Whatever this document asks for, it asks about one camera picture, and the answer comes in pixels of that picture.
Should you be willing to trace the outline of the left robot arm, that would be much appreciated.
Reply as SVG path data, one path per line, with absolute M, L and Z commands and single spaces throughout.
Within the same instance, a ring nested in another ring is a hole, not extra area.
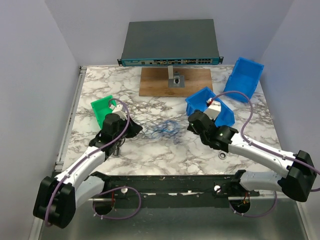
M 73 219 L 77 207 L 89 198 L 107 197 L 111 185 L 92 175 L 92 171 L 120 147 L 122 140 L 134 138 L 142 130 L 130 117 L 121 119 L 116 113 L 107 114 L 102 129 L 90 140 L 84 154 L 65 171 L 41 181 L 33 216 L 63 229 Z

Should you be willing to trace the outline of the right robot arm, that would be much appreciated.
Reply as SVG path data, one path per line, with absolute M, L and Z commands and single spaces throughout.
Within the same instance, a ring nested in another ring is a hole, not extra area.
M 317 173 L 309 153 L 279 150 L 253 140 L 233 127 L 216 126 L 204 112 L 196 110 L 188 117 L 189 131 L 214 149 L 245 157 L 269 169 L 267 172 L 244 171 L 230 183 L 230 191 L 241 196 L 247 191 L 282 192 L 297 202 L 306 202 Z

